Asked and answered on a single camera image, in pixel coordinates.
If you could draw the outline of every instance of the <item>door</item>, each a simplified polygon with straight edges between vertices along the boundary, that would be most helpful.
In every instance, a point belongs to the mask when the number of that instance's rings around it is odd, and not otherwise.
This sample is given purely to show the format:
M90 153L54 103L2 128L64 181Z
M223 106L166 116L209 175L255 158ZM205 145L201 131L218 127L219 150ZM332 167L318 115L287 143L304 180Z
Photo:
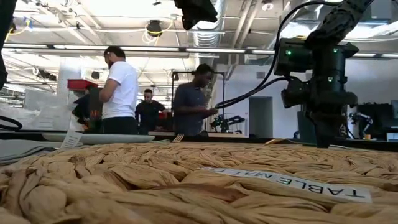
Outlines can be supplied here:
M272 97L249 98L249 136L272 138Z

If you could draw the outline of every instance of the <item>white t-shirt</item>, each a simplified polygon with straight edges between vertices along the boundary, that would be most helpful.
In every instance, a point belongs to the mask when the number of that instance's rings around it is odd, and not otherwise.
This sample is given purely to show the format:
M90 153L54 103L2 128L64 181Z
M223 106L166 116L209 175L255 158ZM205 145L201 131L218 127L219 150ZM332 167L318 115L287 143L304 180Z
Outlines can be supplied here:
M104 103L102 118L134 117L138 95L136 70L127 62L115 62L108 79L117 81L119 86L111 99Z

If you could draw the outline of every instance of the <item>white wall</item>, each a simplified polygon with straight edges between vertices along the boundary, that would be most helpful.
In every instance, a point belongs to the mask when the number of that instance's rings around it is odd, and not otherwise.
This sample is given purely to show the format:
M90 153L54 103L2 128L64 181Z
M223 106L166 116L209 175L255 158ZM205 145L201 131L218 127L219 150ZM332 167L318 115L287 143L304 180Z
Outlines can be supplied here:
M225 72L226 65L218 65L219 72ZM255 88L260 80L256 79L256 72L268 71L269 67L255 65L239 65L233 77L226 82L226 100L247 93ZM390 103L398 100L398 60L347 60L346 76L347 91L358 96L359 103ZM222 101L222 80L217 80L216 103ZM287 82L277 82L255 96L270 96L273 103L273 130L274 138L291 138L298 130L297 111L299 106L285 109L280 92L287 86ZM239 115L249 119L249 100L243 100L236 105L225 109L225 113Z

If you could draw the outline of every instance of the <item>man in white t-shirt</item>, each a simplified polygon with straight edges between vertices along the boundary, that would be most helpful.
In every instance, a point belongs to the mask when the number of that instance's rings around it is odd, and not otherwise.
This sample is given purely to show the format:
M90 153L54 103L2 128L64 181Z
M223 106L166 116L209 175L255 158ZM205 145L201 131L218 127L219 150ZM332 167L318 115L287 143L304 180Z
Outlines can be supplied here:
M108 47L104 57L109 76L99 93L99 99L104 103L103 133L137 134L134 118L138 94L137 72L126 62L126 54L120 47Z

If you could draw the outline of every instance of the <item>short hair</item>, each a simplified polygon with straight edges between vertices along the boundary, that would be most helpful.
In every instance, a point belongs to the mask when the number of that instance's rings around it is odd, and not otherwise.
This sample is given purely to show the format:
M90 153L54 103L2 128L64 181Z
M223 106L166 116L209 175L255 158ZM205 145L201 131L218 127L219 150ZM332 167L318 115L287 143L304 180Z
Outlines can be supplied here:
M194 75L203 75L207 72L214 73L214 70L208 64L201 64L197 67L197 69L193 72Z
M104 51L104 55L107 55L109 53L114 53L118 57L126 58L124 50L122 50L122 48L117 46L110 46Z
M152 90L150 90L150 89L146 89L146 90L144 90L144 93L150 93L150 94L153 94Z

